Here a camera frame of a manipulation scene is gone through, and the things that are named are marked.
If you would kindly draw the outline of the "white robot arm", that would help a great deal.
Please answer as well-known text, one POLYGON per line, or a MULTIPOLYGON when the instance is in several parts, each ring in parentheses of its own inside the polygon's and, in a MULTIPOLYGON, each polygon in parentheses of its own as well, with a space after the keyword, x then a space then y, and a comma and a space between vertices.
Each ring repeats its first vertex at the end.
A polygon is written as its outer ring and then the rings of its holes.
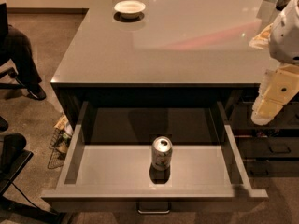
POLYGON ((249 45, 268 48, 270 57, 280 62, 275 71, 265 71, 252 107, 252 122, 263 126, 299 92, 299 0, 290 0, 249 45))

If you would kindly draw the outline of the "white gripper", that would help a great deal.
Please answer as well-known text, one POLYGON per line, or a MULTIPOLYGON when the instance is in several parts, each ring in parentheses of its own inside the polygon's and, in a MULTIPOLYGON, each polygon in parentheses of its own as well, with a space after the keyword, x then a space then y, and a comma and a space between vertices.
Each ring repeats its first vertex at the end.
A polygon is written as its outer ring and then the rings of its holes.
MULTIPOLYGON (((273 24, 267 25, 250 40, 249 45, 255 49, 267 48, 272 26, 273 24)), ((284 63, 276 71, 267 70, 252 107, 252 122, 260 126, 267 125, 298 92, 298 65, 284 63)))

